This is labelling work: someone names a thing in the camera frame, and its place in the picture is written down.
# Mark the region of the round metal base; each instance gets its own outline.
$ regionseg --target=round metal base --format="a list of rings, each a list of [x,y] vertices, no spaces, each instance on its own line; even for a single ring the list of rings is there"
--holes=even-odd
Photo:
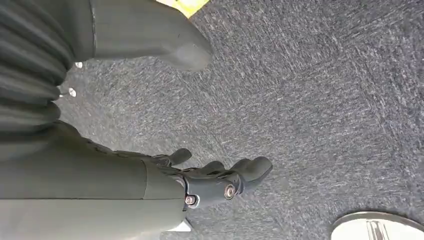
[[[361,211],[338,219],[331,240],[424,240],[424,226],[398,215]]]

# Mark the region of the yellow object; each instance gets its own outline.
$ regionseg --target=yellow object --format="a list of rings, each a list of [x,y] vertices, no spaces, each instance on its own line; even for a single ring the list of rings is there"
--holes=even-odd
[[[168,5],[182,12],[187,18],[195,14],[209,0],[156,0],[159,3]]]

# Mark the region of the silver chrome object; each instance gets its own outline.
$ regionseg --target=silver chrome object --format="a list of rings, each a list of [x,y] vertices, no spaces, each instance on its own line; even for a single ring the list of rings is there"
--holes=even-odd
[[[225,187],[225,191],[224,191],[224,196],[225,196],[225,199],[227,199],[227,200],[231,200],[231,199],[233,199],[234,198],[234,196],[236,195],[236,188],[234,187],[234,185],[233,184],[228,184],[226,187]]]
[[[193,205],[196,203],[196,197],[195,196],[186,196],[185,197],[185,204],[187,205]]]
[[[375,211],[341,217],[333,224],[331,240],[424,240],[424,226],[407,218]]]
[[[83,68],[83,63],[78,61],[78,62],[75,63],[75,67],[81,69],[81,68]]]
[[[77,91],[75,91],[75,89],[73,89],[72,87],[70,87],[67,92],[61,92],[59,97],[64,97],[66,95],[70,95],[71,97],[76,97],[77,96]]]

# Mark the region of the robotic hand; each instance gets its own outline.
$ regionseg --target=robotic hand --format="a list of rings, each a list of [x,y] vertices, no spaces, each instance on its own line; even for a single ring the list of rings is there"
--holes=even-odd
[[[273,168],[271,161],[263,156],[254,160],[242,159],[229,170],[220,161],[212,161],[204,167],[178,169],[172,166],[191,158],[192,153],[180,148],[171,155],[156,155],[150,161],[162,173],[179,182],[185,189],[185,208],[196,209],[233,199],[243,192],[254,190]]]

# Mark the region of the silver bolt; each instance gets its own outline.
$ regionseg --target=silver bolt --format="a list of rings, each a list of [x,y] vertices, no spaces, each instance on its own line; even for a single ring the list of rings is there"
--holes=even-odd
[[[71,95],[72,97],[76,97],[77,96],[77,91],[75,91],[75,89],[73,89],[72,87],[70,87],[67,92],[61,92],[59,97],[64,97],[66,95]]]
[[[224,196],[226,200],[231,200],[232,198],[234,198],[234,196],[236,195],[236,188],[234,187],[233,184],[228,184],[225,187],[225,191],[224,191]]]
[[[185,204],[193,205],[195,203],[196,203],[196,197],[195,196],[186,196],[185,197]]]
[[[77,67],[77,68],[79,68],[79,69],[82,69],[83,68],[83,63],[82,62],[76,62],[75,63],[75,67]]]

